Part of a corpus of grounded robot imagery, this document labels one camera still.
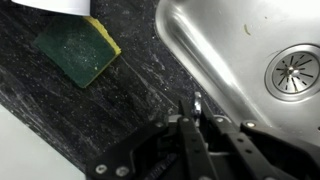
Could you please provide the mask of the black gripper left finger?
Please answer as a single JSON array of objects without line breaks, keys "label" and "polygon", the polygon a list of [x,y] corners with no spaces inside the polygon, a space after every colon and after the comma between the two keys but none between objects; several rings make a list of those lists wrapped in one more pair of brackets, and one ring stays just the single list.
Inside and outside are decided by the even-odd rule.
[{"label": "black gripper left finger", "polygon": [[153,121],[90,160],[86,180],[218,180],[193,106],[181,102],[176,115]]}]

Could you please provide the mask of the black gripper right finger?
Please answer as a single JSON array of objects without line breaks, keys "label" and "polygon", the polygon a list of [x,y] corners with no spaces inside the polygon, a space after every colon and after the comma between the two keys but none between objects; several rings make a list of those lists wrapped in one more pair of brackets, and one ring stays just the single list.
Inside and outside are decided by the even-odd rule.
[{"label": "black gripper right finger", "polygon": [[203,103],[209,150],[241,165],[240,180],[320,180],[320,149],[276,128],[246,120],[236,126]]}]

